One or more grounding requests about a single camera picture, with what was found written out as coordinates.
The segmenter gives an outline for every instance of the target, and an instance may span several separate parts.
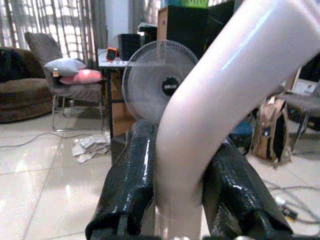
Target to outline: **green basket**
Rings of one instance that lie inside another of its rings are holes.
[[[208,8],[208,0],[182,0],[182,6],[187,8]]]

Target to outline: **white pillow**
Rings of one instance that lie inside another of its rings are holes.
[[[79,70],[85,69],[86,65],[77,59],[59,58],[48,62],[44,67],[50,72],[53,72],[54,69],[58,69],[59,76],[69,77],[76,75]]]

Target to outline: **gray chair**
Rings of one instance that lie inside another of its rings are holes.
[[[24,38],[29,45],[30,50],[40,62],[45,78],[48,83],[50,92],[53,95],[52,103],[52,128],[57,132],[65,131],[83,131],[93,130],[96,128],[55,128],[55,113],[58,110],[62,110],[65,117],[65,99],[72,99],[78,101],[85,101],[91,103],[97,103],[99,105],[100,116],[101,116],[101,130],[104,127],[104,116],[103,109],[105,107],[105,99],[102,92],[102,85],[100,83],[94,84],[76,84],[76,85],[65,85],[56,80],[52,73],[44,68],[44,65],[56,59],[63,57],[59,45],[56,43],[51,35],[44,33],[31,33],[26,32]],[[62,107],[58,107],[59,98],[62,98]]]
[[[299,125],[291,149],[293,154],[298,154],[298,152],[294,152],[294,150],[297,146],[300,136],[307,130],[310,117],[320,118],[320,81],[310,96],[299,94],[281,94],[278,95],[277,98],[285,100],[288,106],[291,106],[303,116],[303,121],[301,121]]]

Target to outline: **pink pillow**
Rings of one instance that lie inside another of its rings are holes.
[[[94,84],[102,80],[101,72],[82,69],[74,76],[63,76],[59,81],[63,84]]]

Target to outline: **fan logo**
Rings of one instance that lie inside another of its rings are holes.
[[[164,89],[177,89],[177,88],[178,88],[177,84],[164,85]]]
[[[167,77],[163,82],[162,82],[162,91],[165,95],[171,97],[177,88],[179,87],[179,82],[177,79],[174,77],[170,76]]]

